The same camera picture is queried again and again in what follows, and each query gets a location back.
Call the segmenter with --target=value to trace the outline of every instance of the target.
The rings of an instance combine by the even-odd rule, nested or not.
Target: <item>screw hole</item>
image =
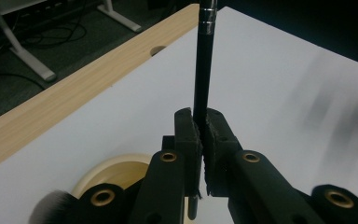
[[[242,155],[242,158],[248,162],[258,162],[260,161],[260,158],[258,158],[255,154],[253,153],[245,153]]]
[[[91,197],[91,203],[97,207],[105,206],[115,199],[115,193],[111,189],[102,189]]]
[[[171,152],[166,152],[160,156],[160,159],[162,161],[176,161],[176,154]]]
[[[350,197],[336,190],[328,189],[325,192],[324,197],[330,203],[339,207],[352,208],[354,206],[353,200]]]

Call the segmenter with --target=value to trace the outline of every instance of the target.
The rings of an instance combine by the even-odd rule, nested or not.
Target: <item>black brush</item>
[[[56,190],[46,195],[34,208],[29,224],[63,224],[66,215],[78,199],[65,191]]]

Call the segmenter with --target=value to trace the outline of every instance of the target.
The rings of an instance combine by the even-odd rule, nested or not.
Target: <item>white table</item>
[[[123,153],[153,154],[192,106],[194,29],[0,164],[0,223],[26,223],[54,189]],[[223,8],[210,89],[245,148],[266,155],[293,187],[330,183],[358,196],[358,63]],[[206,197],[196,223],[230,223]]]

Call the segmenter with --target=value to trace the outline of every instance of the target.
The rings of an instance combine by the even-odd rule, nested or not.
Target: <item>tape roll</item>
[[[72,195],[80,198],[88,189],[102,184],[115,184],[123,189],[145,177],[152,157],[145,154],[124,154],[103,161],[89,170],[76,184]],[[187,217],[187,200],[185,200],[185,224],[194,223]]]

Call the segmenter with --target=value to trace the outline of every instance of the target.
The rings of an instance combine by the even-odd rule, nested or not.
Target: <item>black mechanical arm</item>
[[[194,113],[174,114],[174,136],[146,176],[128,189],[102,184],[86,191],[67,215],[76,224],[179,224],[197,216],[202,159],[208,194],[227,197],[236,224],[358,223],[358,198],[324,185],[306,195],[294,189],[262,154],[244,150],[223,114],[207,108],[216,1],[200,2]]]

